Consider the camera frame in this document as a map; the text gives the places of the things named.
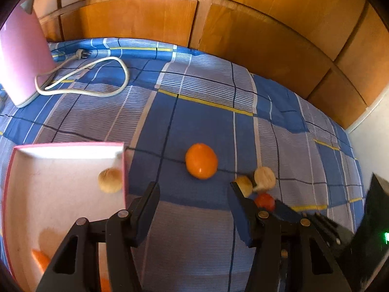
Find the small beige potato in box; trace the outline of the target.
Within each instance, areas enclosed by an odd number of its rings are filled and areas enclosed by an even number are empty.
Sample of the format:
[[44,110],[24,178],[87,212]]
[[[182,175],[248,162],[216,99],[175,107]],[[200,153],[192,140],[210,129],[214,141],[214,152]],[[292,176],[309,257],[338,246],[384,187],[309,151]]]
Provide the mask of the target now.
[[119,192],[123,187],[122,171],[116,167],[104,169],[97,176],[97,183],[105,193]]

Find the red tomato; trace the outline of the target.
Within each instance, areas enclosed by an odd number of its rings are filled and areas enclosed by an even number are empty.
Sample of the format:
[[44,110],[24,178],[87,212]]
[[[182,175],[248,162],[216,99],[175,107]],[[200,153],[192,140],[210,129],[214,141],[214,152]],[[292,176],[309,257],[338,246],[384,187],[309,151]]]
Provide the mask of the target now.
[[254,202],[259,210],[266,210],[267,212],[273,212],[276,208],[276,202],[274,198],[268,193],[260,193],[254,199]]

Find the blue plaid bedsheet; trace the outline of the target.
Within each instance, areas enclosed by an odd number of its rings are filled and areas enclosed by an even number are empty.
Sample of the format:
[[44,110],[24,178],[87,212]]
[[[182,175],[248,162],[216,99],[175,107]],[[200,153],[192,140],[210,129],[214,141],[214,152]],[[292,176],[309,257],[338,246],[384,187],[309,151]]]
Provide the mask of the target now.
[[[230,61],[173,44],[125,38],[51,43],[59,89],[111,92],[36,98],[1,111],[1,201],[15,146],[118,142],[125,147],[125,206],[148,184],[161,196],[146,240],[133,251],[146,291],[243,291],[254,252],[239,239],[227,189],[269,167],[271,195],[297,212],[318,212],[351,231],[363,216],[359,162],[345,130],[282,85]],[[186,151],[211,147],[218,169],[192,176]]]

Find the pink white storage box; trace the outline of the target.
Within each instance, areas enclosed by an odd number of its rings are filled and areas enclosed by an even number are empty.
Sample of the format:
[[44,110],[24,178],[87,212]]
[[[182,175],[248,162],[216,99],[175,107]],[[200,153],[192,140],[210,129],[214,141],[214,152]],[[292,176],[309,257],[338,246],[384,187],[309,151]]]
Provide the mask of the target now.
[[124,188],[100,190],[101,171],[125,173],[124,145],[68,142],[15,146],[3,192],[3,240],[10,272],[24,291],[35,291],[42,277],[32,257],[40,250],[53,258],[73,223],[106,219],[125,207]]

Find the small orange fruit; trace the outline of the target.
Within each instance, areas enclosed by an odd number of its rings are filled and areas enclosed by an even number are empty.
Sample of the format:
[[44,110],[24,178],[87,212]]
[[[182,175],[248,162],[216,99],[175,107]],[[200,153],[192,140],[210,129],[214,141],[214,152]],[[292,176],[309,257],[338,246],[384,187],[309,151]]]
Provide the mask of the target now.
[[193,144],[185,154],[186,170],[195,178],[207,180],[215,175],[218,169],[218,157],[206,144]]

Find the pink electric kettle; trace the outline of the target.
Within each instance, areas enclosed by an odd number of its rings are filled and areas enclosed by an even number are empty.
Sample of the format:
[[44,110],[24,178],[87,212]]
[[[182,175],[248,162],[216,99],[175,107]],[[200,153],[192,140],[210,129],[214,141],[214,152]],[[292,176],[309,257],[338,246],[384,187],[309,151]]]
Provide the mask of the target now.
[[18,108],[33,101],[56,67],[34,0],[20,0],[1,28],[1,86]]

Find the wooden headboard panel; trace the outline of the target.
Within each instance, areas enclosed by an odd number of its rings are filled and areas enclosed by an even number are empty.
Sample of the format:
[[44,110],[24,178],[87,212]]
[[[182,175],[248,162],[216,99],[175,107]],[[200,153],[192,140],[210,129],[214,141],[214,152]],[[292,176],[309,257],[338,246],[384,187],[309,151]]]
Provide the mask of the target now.
[[388,88],[388,25],[369,0],[35,0],[51,41],[144,38],[270,78],[349,127]]

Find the large orange tangerine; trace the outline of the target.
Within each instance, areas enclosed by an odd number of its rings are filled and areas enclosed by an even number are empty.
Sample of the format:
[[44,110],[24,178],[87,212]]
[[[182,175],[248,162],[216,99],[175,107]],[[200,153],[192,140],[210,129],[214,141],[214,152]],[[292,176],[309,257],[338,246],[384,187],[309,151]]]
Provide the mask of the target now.
[[100,287],[101,292],[111,292],[111,285],[108,279],[101,277],[100,278]]

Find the orange carrot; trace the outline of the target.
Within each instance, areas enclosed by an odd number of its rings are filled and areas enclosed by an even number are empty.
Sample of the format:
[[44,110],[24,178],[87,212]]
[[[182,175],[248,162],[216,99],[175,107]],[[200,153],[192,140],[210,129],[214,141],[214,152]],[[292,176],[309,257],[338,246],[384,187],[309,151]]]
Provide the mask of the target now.
[[35,261],[36,265],[38,266],[38,269],[43,274],[47,267],[49,266],[51,259],[49,256],[47,256],[44,252],[41,250],[31,250],[31,255],[33,257],[33,260]]

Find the small yellow-brown kiwi fruit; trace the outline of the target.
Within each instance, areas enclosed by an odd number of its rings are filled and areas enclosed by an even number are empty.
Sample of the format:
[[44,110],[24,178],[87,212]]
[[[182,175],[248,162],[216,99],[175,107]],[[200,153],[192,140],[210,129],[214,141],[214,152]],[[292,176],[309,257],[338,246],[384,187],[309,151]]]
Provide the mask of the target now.
[[235,179],[240,191],[245,198],[248,198],[253,193],[253,184],[246,175],[240,175]]

